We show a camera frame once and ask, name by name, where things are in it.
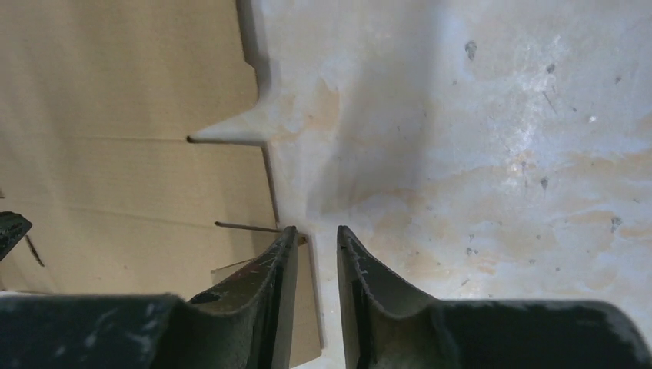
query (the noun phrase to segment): stain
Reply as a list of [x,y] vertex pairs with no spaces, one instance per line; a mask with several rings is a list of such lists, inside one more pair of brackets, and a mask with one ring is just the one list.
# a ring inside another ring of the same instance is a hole
[[84,346],[86,347],[93,347],[95,345],[95,342],[98,340],[98,336],[96,335],[95,332],[91,333],[86,339],[84,339]]
[[554,114],[557,114],[557,109],[555,109],[554,106],[552,105],[552,101],[550,101],[550,98],[548,98],[548,94],[546,93],[546,91],[542,91],[541,93],[544,94],[544,97],[546,98],[546,101],[548,101],[548,104],[550,105],[552,111],[554,111]]
[[592,204],[593,202],[599,203],[599,201],[591,201],[591,200],[587,200],[586,203],[582,203],[578,201],[578,202],[574,202],[573,204],[566,203],[572,206],[561,206],[560,209],[562,211],[567,211],[570,213],[577,212],[576,214],[573,214],[570,217],[568,217],[568,223],[572,223],[572,224],[603,224],[607,219],[611,219],[614,216],[614,213],[612,211],[607,211],[607,210],[589,210],[589,211],[581,210],[582,208],[588,208],[590,204]]
[[487,274],[491,274],[491,275],[496,274],[496,270],[493,269],[492,267],[487,266],[487,265],[478,265],[477,269],[479,271],[483,272],[483,273],[487,273]]
[[649,241],[652,240],[652,227],[649,224],[625,226],[618,229],[618,234],[622,238],[637,238],[641,241]]
[[[294,110],[294,95],[284,96],[281,101],[281,113],[290,115]],[[304,124],[298,131],[290,131],[285,126],[279,127],[279,132],[271,138],[273,142],[296,141],[302,133],[308,130],[334,131],[340,120],[340,93],[328,88],[326,81],[320,78],[313,93],[314,108],[304,115]]]
[[618,276],[617,268],[600,268],[584,279],[584,284],[592,290],[599,291],[608,288],[616,281]]
[[387,211],[374,223],[368,244],[374,245],[374,256],[396,271],[409,271],[410,276],[429,278],[437,260],[418,252],[422,245],[412,239],[409,227],[412,217],[407,211]]
[[60,357],[65,354],[65,346],[59,346],[57,351],[55,351],[55,357]]
[[623,224],[623,219],[620,217],[611,218],[611,233],[614,233],[620,225]]
[[464,46],[464,50],[467,52],[469,60],[473,61],[473,59],[475,59],[475,52],[477,51],[477,45],[475,44],[475,41],[471,40],[467,42],[467,44]]

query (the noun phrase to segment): gap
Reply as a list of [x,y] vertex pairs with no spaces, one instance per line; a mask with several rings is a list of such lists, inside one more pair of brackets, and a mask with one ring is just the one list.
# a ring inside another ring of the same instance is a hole
[[31,238],[29,236],[25,236],[25,241],[27,241],[27,245],[29,246],[29,251],[32,253],[32,256],[36,261],[38,262],[38,265],[41,265],[42,267],[45,268],[45,264],[43,264],[43,260],[41,260],[41,257],[38,256],[38,252],[36,252],[36,248],[34,248],[34,244],[32,243]]
[[264,228],[264,227],[255,227],[253,225],[241,225],[241,224],[232,224],[232,223],[223,223],[221,221],[216,221],[215,225],[222,228],[235,228],[235,229],[245,229],[247,231],[260,231],[260,232],[272,232],[279,233],[278,229]]

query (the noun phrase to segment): dark spot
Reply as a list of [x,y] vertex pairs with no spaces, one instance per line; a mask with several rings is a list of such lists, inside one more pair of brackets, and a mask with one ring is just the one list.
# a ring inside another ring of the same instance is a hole
[[611,218],[611,233],[614,233],[621,224],[623,224],[623,219],[620,217]]
[[467,42],[467,44],[464,46],[464,50],[467,52],[469,60],[473,61],[473,59],[475,59],[475,52],[477,51],[477,45],[475,44],[475,41],[471,40]]

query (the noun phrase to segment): cardboard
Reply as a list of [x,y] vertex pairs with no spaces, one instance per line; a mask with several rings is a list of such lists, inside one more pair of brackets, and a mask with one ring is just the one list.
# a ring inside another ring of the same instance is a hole
[[[297,292],[294,296],[294,325],[292,328],[290,367],[307,363],[321,355],[310,245],[305,237],[302,239],[303,241],[299,243],[297,255]],[[251,260],[212,271],[213,284],[223,281],[226,277],[244,267],[249,261]]]
[[258,98],[233,1],[11,2],[0,45],[2,118],[30,133],[180,139]]
[[274,240],[261,148],[186,142],[257,99],[235,2],[11,2],[0,47],[0,211],[34,225],[4,288],[189,298]]

